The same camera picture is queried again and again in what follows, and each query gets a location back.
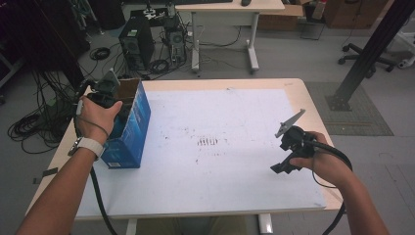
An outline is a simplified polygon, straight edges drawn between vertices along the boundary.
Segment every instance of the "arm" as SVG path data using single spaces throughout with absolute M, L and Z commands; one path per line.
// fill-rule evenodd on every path
M 83 100 L 81 116 L 111 133 L 114 118 L 121 102 L 104 109 L 86 97 Z M 84 137 L 94 139 L 102 145 L 107 134 L 99 127 L 82 121 L 78 127 Z M 57 173 L 23 220 L 17 234 L 70 234 L 86 180 L 95 161 L 95 154 L 80 148 Z
M 327 144 L 321 133 L 312 132 L 317 141 Z M 357 176 L 338 158 L 317 152 L 311 159 L 295 158 L 291 165 L 314 169 L 321 178 L 338 187 L 346 205 L 351 234 L 389 234 L 370 195 Z

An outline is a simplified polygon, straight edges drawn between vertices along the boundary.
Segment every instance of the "cardboard box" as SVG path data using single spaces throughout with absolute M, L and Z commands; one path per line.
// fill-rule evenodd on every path
M 275 13 L 260 13 L 257 29 L 294 30 L 299 17 L 303 16 L 302 6 L 284 5 L 285 10 Z
M 367 29 L 387 3 L 388 0 L 329 0 L 323 15 L 330 28 Z
M 151 110 L 139 79 L 120 80 L 115 97 L 130 104 L 128 118 L 115 120 L 115 128 L 101 159 L 109 168 L 138 168 L 143 155 Z M 121 129 L 121 134 L 114 133 Z
M 296 0 L 297 5 L 304 5 L 305 3 L 312 2 L 314 0 Z
M 382 10 L 381 14 L 379 15 L 380 18 L 383 18 L 387 14 L 387 12 L 390 9 L 393 2 L 394 2 L 394 0 L 389 0 L 388 1 L 387 5 L 384 7 L 384 10 Z

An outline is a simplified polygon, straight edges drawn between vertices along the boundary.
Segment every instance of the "table leg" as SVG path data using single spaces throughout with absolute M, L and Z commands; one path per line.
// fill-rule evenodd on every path
M 127 231 L 125 232 L 126 235 L 135 235 L 137 230 L 137 219 L 130 218 L 128 219 Z
M 256 52 L 255 52 L 255 48 L 254 48 L 254 41 L 255 41 L 255 35 L 256 35 L 256 26 L 258 25 L 258 18 L 259 18 L 259 13 L 254 13 L 254 15 L 253 15 L 253 24 L 251 26 L 251 38 L 250 38 L 250 40 L 247 40 L 248 54 L 250 55 L 252 71 L 258 71 L 259 70 L 258 60 L 256 58 Z
M 196 33 L 196 12 L 192 12 L 192 31 L 193 31 L 193 50 L 192 50 L 192 70 L 199 71 L 199 40 Z
M 259 221 L 259 233 L 260 234 L 272 234 L 272 221 L 270 213 L 260 213 L 258 215 Z

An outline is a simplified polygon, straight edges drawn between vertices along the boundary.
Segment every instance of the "white watch strap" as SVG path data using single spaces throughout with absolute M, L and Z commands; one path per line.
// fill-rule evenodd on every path
M 81 148 L 81 147 L 87 148 L 91 150 L 92 152 L 94 152 L 95 155 L 97 156 L 97 160 L 98 158 L 101 157 L 101 155 L 104 152 L 104 147 L 98 141 L 95 141 L 93 139 L 88 139 L 85 137 L 83 137 L 78 144 L 78 148 Z

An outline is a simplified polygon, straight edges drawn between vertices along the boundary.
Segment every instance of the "chair leg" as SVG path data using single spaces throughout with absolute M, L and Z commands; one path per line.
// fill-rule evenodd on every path
M 359 57 L 359 55 L 362 53 L 363 49 L 359 48 L 358 46 L 354 45 L 353 43 L 348 43 L 347 46 L 343 47 L 343 51 L 347 52 L 349 49 L 355 51 L 358 55 L 348 55 L 348 56 L 343 56 L 342 58 L 339 59 L 338 63 L 339 65 L 344 64 L 347 60 L 357 60 L 357 58 Z M 376 62 L 387 65 L 388 67 L 386 68 L 386 71 L 391 72 L 393 70 L 393 68 L 396 66 L 396 62 L 379 57 Z M 376 72 L 376 68 L 373 65 L 372 68 L 367 72 L 366 77 L 369 78 L 373 75 L 373 73 Z

